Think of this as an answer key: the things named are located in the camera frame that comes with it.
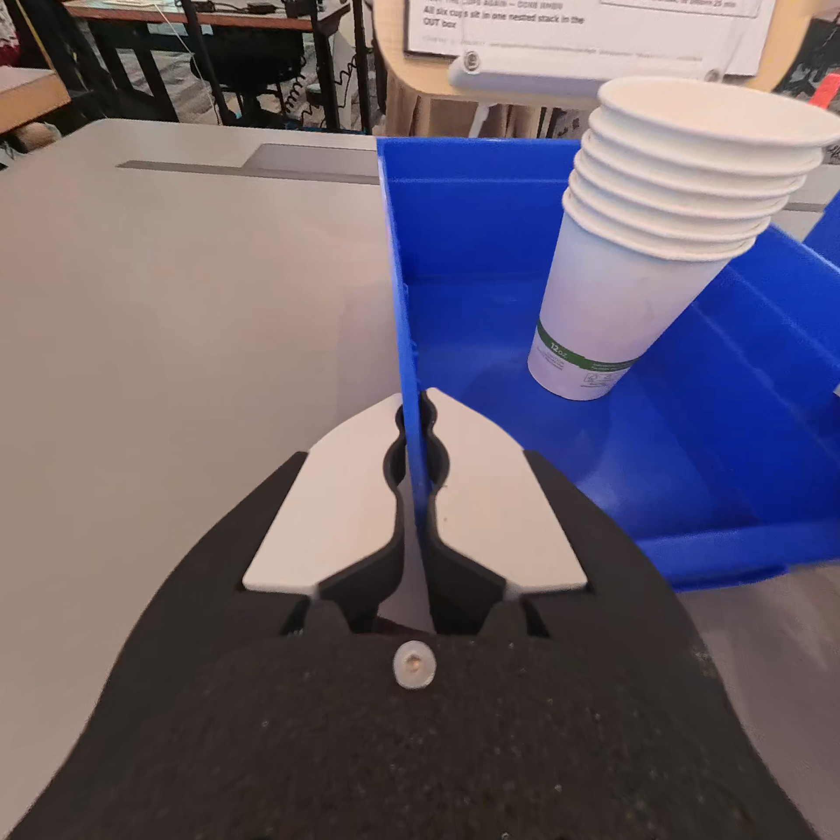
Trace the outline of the printed instruction sheet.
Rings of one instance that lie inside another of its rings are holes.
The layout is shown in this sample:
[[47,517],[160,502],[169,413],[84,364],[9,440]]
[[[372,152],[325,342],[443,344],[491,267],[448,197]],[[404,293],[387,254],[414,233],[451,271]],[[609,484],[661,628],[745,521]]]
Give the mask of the printed instruction sheet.
[[406,3],[406,50],[468,74],[703,78],[758,66],[774,2]]

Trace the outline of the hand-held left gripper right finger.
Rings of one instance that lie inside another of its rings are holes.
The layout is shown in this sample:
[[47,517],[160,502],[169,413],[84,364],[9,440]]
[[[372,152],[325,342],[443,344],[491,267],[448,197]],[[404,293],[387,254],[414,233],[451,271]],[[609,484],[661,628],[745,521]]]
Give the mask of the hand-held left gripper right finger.
[[476,634],[493,607],[588,584],[526,451],[436,387],[423,393],[423,563],[440,634]]

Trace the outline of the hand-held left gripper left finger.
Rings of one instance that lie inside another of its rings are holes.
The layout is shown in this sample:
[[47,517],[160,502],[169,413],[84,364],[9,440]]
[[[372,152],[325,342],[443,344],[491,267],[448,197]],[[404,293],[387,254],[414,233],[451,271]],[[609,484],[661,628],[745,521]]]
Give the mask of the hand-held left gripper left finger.
[[247,592],[332,602],[369,633],[404,572],[403,399],[336,426],[301,467],[241,581]]

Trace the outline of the dark wooden desk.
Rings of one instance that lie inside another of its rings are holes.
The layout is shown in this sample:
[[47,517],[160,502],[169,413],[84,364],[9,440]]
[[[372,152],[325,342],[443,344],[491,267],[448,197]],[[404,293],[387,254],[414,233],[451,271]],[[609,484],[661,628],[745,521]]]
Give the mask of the dark wooden desk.
[[311,37],[322,91],[323,127],[342,130],[331,40],[356,2],[67,2],[87,24],[118,92],[151,105],[154,119],[178,114],[154,56],[187,56],[226,125],[286,128],[293,85],[306,67]]

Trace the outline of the beige hanging coat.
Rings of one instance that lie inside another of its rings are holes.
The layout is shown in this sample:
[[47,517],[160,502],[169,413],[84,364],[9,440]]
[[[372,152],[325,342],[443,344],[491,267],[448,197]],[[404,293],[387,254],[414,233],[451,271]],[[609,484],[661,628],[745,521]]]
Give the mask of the beige hanging coat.
[[[389,76],[385,115],[378,134],[389,137],[467,138],[478,105],[422,95]],[[478,136],[487,139],[536,139],[541,108],[496,105],[490,108]]]

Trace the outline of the cluster of white cups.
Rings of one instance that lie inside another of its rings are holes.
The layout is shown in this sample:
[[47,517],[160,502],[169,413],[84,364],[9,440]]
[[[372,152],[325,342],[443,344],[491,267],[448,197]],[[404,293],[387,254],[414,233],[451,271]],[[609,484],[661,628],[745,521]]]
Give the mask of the cluster of white cups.
[[839,136],[834,112],[720,82],[625,77],[597,97],[528,357],[573,401],[609,393]]

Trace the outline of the instruction sheet on tablet stand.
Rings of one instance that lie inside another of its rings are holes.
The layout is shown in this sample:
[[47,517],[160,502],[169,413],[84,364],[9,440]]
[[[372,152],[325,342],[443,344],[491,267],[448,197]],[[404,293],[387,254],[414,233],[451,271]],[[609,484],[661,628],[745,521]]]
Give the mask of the instruction sheet on tablet stand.
[[[759,67],[753,76],[727,70],[714,70],[707,81],[771,91],[781,81],[799,53],[814,17],[829,9],[831,2],[779,1],[773,6]],[[408,5],[404,1],[372,3],[374,39],[381,52],[389,78],[420,96],[458,102],[477,102],[495,106],[547,107],[563,110],[593,109],[596,93],[604,83],[594,80],[550,80],[541,82],[535,72],[522,75],[523,81],[492,74],[480,80],[454,84],[449,68],[458,58],[408,54]]]

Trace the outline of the grey side table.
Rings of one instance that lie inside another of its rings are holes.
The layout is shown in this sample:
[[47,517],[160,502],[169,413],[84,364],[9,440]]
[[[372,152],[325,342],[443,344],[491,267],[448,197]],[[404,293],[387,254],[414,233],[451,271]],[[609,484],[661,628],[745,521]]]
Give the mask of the grey side table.
[[1,66],[2,135],[68,104],[70,94],[55,71]]

